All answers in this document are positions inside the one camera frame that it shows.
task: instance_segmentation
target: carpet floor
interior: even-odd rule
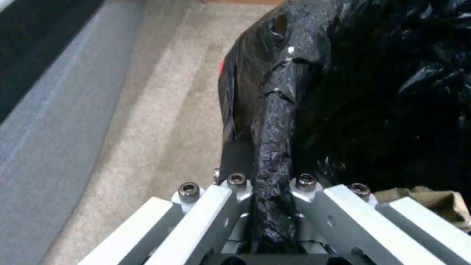
[[[168,13],[181,19],[161,26]],[[44,264],[76,264],[151,196],[185,181],[207,187],[219,165],[218,64],[270,6],[181,7],[148,0],[123,91],[83,198]],[[168,39],[159,45],[160,39]]]

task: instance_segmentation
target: black garbage bag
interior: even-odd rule
[[[289,180],[471,193],[471,0],[298,0],[235,42],[224,141],[253,141],[258,253],[296,253]]]

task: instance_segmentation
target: white metal bar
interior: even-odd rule
[[[152,197],[79,265],[138,265],[183,217],[180,205]]]
[[[344,185],[294,196],[297,210],[339,253],[362,250],[376,264],[443,264]]]
[[[211,185],[146,262],[146,265],[200,264],[219,253],[240,216],[236,194]]]
[[[447,264],[471,264],[471,237],[411,198],[376,209]]]

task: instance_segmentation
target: hex bolt head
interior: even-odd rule
[[[214,185],[219,185],[219,182],[220,182],[220,178],[219,178],[219,175],[220,175],[220,170],[218,167],[214,168],[214,174],[212,176],[212,183]]]
[[[200,198],[200,187],[194,182],[185,182],[178,188],[178,195],[182,202],[195,202]]]
[[[316,183],[316,177],[308,173],[303,173],[296,178],[296,187],[300,191],[311,192],[316,189]]]
[[[247,178],[242,173],[233,173],[227,177],[227,185],[233,188],[244,188],[247,186]]]
[[[370,200],[370,188],[365,184],[361,183],[352,183],[349,185],[349,189],[358,195],[362,200],[369,201]]]

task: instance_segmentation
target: red object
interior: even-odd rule
[[[221,72],[222,72],[223,67],[224,67],[224,59],[219,63],[219,67],[218,67],[219,76],[221,76]]]

